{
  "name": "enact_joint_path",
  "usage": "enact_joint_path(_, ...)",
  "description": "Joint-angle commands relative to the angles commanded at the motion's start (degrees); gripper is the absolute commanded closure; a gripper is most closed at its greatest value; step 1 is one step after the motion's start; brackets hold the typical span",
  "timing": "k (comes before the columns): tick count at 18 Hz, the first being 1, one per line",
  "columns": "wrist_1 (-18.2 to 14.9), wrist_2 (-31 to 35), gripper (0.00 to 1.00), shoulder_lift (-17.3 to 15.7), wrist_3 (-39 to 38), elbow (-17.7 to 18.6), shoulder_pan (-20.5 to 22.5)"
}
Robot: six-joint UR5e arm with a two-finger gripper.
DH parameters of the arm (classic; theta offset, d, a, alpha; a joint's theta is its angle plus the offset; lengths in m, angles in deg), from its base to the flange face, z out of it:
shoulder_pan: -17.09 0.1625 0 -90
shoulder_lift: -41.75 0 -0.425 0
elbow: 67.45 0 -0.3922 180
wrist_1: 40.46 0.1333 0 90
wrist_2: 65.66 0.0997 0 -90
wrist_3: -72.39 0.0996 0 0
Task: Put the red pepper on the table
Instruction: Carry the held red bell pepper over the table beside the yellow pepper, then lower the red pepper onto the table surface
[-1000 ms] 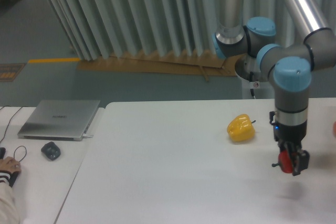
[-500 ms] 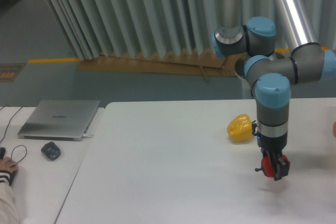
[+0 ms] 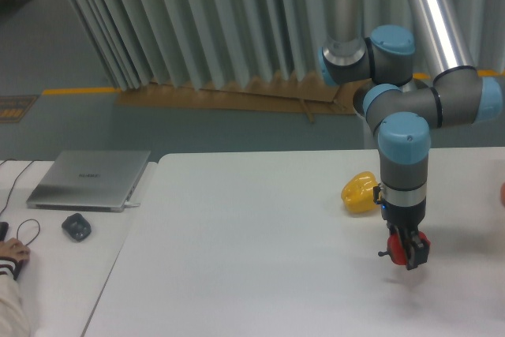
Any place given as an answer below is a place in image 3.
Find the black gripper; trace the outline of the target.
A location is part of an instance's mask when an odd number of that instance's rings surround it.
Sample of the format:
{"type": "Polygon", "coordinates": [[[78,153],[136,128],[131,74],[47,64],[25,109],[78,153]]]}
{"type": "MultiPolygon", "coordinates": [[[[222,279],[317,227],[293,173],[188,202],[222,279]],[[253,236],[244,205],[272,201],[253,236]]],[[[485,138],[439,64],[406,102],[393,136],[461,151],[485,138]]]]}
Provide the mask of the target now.
{"type": "Polygon", "coordinates": [[[383,219],[389,223],[389,250],[406,254],[406,269],[413,270],[428,261],[428,239],[418,226],[425,217],[427,184],[416,189],[393,189],[386,184],[373,187],[373,201],[381,208],[383,219]],[[411,230],[403,243],[398,228],[411,230]]]}

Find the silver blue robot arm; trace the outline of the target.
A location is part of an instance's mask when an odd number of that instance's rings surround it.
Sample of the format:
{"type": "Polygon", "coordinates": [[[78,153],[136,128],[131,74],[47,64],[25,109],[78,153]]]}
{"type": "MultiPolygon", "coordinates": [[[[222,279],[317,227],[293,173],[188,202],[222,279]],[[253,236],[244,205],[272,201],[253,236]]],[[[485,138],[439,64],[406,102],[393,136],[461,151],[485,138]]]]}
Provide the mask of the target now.
{"type": "Polygon", "coordinates": [[[361,31],[363,0],[325,0],[327,38],[318,59],[329,85],[368,79],[361,111],[380,156],[373,200],[389,230],[386,254],[409,270],[428,260],[425,217],[432,129],[496,118],[499,84],[477,74],[451,0],[408,0],[417,27],[361,31]]]}

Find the person's hand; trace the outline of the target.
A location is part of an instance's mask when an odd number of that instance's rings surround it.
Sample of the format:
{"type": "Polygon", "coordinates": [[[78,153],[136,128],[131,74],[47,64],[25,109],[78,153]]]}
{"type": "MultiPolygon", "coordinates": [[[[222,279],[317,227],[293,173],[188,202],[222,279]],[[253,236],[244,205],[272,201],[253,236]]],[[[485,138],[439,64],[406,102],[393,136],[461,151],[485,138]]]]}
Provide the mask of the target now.
{"type": "Polygon", "coordinates": [[[30,259],[30,248],[16,238],[0,242],[0,257],[2,260],[11,260],[16,263],[30,259]]]}

